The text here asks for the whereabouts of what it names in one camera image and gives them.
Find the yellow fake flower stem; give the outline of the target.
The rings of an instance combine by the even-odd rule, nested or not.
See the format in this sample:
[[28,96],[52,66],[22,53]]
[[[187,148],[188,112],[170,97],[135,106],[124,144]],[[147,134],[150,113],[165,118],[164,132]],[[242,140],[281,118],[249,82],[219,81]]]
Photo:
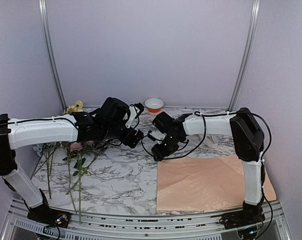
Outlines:
[[84,103],[81,100],[77,100],[73,105],[69,105],[64,111],[63,115],[78,113],[84,111]]

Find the peach wrapping paper sheet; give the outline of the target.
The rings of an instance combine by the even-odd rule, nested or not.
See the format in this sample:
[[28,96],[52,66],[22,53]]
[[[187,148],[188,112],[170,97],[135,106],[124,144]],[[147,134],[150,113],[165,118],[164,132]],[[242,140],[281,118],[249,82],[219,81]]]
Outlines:
[[226,210],[254,205],[265,195],[277,196],[267,177],[261,183],[257,162],[241,161],[236,155],[216,158],[181,158],[157,164],[158,212]]

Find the pink fake rose stem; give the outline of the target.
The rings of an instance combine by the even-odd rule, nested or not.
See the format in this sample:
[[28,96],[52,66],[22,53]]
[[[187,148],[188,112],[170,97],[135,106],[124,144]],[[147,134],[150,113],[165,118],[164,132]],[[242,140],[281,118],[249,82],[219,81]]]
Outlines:
[[93,141],[64,142],[62,148],[66,152],[68,190],[73,209],[78,214],[79,223],[82,224],[82,178],[89,173],[89,168],[84,166],[86,154],[95,154]]

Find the blue fake flower stem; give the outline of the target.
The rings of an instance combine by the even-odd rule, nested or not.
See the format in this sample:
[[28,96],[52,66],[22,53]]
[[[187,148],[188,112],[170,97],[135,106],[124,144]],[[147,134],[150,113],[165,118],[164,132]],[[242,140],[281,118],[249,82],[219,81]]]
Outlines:
[[52,174],[55,152],[58,150],[59,147],[60,142],[40,143],[32,147],[33,151],[39,157],[38,163],[35,167],[35,170],[33,171],[32,177],[34,177],[42,169],[43,166],[46,166],[46,179],[50,200],[52,199],[50,177]]

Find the dark pink fake sprig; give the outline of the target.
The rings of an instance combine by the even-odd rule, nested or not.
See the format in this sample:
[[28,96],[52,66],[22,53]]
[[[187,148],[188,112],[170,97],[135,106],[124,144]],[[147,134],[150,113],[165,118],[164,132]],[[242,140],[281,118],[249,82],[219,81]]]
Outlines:
[[87,165],[89,169],[91,165],[98,159],[98,157],[108,148],[107,143],[96,144],[92,146],[88,151],[87,154],[92,157],[91,161]]

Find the white fake rose stem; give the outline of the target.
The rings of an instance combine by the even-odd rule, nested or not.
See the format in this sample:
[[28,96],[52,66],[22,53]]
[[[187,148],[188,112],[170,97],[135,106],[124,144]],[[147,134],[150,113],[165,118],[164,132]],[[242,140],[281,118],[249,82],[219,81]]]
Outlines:
[[84,175],[84,157],[81,146],[71,144],[67,149],[68,192],[75,212],[82,215],[82,178]]

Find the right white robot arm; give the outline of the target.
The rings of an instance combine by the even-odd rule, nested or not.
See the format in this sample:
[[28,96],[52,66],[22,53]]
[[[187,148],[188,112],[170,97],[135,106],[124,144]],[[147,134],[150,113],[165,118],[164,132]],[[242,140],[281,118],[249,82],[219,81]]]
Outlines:
[[258,216],[258,209],[264,199],[263,187],[265,170],[263,154],[265,134],[256,120],[257,115],[248,108],[238,111],[203,114],[199,111],[184,113],[177,118],[166,112],[158,114],[152,124],[162,137],[152,137],[157,143],[151,148],[150,156],[155,161],[163,161],[175,153],[179,143],[185,142],[188,136],[225,135],[233,139],[237,157],[244,170],[244,206],[238,219],[249,224]]

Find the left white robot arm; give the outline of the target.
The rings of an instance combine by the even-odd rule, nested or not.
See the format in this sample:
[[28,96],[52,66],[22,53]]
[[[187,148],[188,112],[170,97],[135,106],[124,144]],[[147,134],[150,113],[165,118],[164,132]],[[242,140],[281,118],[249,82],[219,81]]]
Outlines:
[[54,211],[45,203],[44,197],[23,169],[16,163],[15,150],[25,146],[53,142],[88,142],[121,144],[135,148],[143,138],[137,129],[142,103],[128,105],[108,97],[103,105],[92,112],[73,112],[63,116],[34,119],[9,118],[0,115],[0,176],[34,209],[35,215],[44,223],[54,219]]

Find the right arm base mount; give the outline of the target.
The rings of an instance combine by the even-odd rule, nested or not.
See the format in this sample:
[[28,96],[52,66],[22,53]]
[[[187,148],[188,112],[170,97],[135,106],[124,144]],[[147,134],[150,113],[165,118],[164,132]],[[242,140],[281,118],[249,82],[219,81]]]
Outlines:
[[266,219],[262,204],[263,201],[260,201],[257,205],[244,201],[242,210],[222,214],[219,223],[222,224],[226,230],[262,223]]

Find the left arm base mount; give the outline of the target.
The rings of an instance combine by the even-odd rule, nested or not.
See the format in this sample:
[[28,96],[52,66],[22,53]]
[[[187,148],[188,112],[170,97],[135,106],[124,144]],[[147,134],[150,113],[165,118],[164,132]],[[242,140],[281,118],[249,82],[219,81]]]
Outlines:
[[30,207],[27,204],[25,206],[28,210],[27,218],[30,220],[60,228],[67,228],[70,223],[70,212],[50,208],[46,202],[37,207]]

